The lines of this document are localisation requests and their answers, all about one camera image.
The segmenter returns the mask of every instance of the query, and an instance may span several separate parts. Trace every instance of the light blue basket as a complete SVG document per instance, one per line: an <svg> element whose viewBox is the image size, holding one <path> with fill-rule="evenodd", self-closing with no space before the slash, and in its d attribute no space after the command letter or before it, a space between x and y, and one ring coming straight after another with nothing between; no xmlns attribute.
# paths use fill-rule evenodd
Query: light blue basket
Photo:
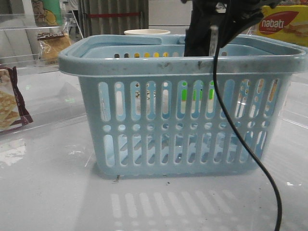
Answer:
<svg viewBox="0 0 308 231"><path fill-rule="evenodd" d="M213 92L213 57L183 57L184 39L100 35L60 53L60 70L79 76L104 173L229 174L256 166ZM307 51L256 36L238 36L221 50L223 100L260 158L290 76L307 67Z"/></svg>

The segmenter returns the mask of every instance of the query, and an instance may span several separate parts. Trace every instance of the white table surface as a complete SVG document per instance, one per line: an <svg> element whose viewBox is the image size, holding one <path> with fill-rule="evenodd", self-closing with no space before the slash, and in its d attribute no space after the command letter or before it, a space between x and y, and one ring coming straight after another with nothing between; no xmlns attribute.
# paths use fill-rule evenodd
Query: white table surface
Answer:
<svg viewBox="0 0 308 231"><path fill-rule="evenodd" d="M307 140L305 126L280 117L263 161L281 192L282 231L308 230ZM115 181L95 161L82 112L0 136L0 231L273 230L276 201L260 169Z"/></svg>

